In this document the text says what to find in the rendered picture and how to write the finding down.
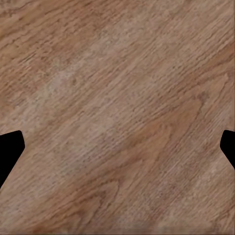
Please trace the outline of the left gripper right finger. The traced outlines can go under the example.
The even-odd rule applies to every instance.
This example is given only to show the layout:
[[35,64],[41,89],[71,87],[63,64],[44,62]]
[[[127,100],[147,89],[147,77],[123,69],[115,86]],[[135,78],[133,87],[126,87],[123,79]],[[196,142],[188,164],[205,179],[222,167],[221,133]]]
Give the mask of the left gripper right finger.
[[229,130],[223,132],[220,148],[235,169],[235,132]]

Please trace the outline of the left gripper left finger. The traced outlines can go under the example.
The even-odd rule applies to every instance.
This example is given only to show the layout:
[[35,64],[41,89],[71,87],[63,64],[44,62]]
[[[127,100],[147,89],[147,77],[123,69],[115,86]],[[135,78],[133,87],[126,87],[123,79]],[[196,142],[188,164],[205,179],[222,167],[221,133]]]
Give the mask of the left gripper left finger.
[[0,136],[0,188],[25,149],[20,130]]

